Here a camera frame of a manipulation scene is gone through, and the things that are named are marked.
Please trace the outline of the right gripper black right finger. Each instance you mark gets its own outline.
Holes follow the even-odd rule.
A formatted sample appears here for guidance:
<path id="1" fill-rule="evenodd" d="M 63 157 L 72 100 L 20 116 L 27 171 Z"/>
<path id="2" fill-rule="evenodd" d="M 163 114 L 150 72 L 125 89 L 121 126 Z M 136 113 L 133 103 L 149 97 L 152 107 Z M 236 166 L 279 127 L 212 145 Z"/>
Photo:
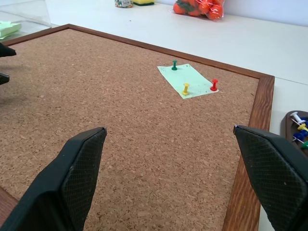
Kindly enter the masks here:
<path id="1" fill-rule="evenodd" d="M 275 231 L 308 231 L 308 157 L 286 138 L 234 126 L 251 185 Z"/>

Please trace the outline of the light green paper note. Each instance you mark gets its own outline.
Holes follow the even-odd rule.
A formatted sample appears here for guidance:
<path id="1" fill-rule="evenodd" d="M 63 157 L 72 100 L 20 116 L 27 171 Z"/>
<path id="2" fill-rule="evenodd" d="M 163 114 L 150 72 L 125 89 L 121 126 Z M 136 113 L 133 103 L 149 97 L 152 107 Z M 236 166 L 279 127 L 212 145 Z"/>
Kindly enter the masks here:
<path id="1" fill-rule="evenodd" d="M 219 92 L 219 89 L 217 91 L 211 91 L 210 87 L 212 86 L 212 82 L 203 77 L 190 64 L 178 65 L 176 71 L 171 69 L 172 66 L 158 66 L 157 68 L 166 81 L 183 99 Z M 190 85 L 188 88 L 189 95 L 187 96 L 182 95 L 185 83 Z"/>

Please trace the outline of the clear plastic box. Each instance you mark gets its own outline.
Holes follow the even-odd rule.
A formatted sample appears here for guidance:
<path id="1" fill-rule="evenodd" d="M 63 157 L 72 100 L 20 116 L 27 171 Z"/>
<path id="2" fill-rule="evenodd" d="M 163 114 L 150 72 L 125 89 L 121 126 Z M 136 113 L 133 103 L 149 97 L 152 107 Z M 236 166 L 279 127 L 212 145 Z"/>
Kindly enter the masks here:
<path id="1" fill-rule="evenodd" d="M 21 30 L 0 42 L 51 28 L 45 0 L 0 0 L 0 21 L 20 23 Z"/>

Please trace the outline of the jar of coloured pins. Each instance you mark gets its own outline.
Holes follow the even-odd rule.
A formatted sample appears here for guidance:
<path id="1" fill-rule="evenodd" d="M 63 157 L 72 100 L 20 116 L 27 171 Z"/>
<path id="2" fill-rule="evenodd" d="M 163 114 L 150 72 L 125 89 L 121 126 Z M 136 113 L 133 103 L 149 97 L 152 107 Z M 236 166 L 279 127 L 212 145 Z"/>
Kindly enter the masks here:
<path id="1" fill-rule="evenodd" d="M 133 0 L 115 0 L 115 6 L 118 8 L 132 8 Z"/>

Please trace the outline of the stack of green paper notes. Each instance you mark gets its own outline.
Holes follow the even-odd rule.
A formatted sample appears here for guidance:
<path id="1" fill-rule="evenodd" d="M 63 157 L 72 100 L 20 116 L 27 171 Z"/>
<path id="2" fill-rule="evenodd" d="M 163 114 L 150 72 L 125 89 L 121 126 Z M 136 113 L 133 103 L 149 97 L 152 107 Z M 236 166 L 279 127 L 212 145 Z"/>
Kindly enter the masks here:
<path id="1" fill-rule="evenodd" d="M 8 35 L 21 30 L 21 28 L 20 23 L 0 21 L 0 39 L 6 38 Z"/>

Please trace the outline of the brown pin tray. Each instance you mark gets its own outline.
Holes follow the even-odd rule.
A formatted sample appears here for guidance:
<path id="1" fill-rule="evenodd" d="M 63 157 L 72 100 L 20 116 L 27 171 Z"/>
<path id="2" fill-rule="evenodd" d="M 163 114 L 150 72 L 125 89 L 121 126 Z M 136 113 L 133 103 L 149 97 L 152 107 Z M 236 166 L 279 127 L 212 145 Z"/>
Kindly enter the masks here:
<path id="1" fill-rule="evenodd" d="M 308 117 L 308 112 L 305 111 L 288 112 L 281 121 L 281 135 L 285 137 L 288 141 L 290 141 L 293 146 L 298 149 L 303 155 L 308 157 L 308 149 L 301 149 L 301 144 L 305 141 L 308 141 L 308 136 L 305 137 L 305 140 L 303 142 L 299 140 L 294 140 L 293 138 L 293 134 L 300 131 L 297 129 L 300 124 L 297 124 L 294 119 L 290 117 L 290 114 L 293 112 L 298 112 L 299 117 Z"/>

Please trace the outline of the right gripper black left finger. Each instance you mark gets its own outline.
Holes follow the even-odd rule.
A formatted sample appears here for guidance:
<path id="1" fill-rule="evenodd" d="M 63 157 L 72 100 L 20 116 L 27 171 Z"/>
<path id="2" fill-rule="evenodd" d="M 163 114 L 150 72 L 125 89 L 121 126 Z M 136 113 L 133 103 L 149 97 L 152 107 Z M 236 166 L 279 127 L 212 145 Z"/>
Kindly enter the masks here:
<path id="1" fill-rule="evenodd" d="M 33 180 L 0 231 L 83 231 L 96 189 L 104 127 L 70 138 Z"/>

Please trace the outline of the cork board with wooden frame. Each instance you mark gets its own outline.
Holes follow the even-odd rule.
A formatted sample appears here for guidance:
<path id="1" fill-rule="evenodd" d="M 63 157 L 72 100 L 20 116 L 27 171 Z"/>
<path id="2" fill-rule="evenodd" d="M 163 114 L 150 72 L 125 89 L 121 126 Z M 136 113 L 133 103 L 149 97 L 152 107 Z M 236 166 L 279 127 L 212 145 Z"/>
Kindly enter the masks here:
<path id="1" fill-rule="evenodd" d="M 0 186 L 14 198 L 69 138 L 105 127 L 86 231 L 258 230 L 233 126 L 269 129 L 273 76 L 70 24 L 8 44 Z M 181 98 L 157 68 L 173 60 L 219 92 Z"/>

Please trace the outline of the bag of oranges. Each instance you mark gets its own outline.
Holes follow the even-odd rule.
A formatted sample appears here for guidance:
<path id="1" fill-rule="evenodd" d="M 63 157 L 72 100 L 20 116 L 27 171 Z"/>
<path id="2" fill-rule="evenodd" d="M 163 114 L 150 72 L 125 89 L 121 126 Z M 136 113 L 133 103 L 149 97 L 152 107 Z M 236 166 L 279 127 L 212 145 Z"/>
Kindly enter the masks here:
<path id="1" fill-rule="evenodd" d="M 177 0 L 173 12 L 217 21 L 224 16 L 223 4 L 224 0 Z"/>

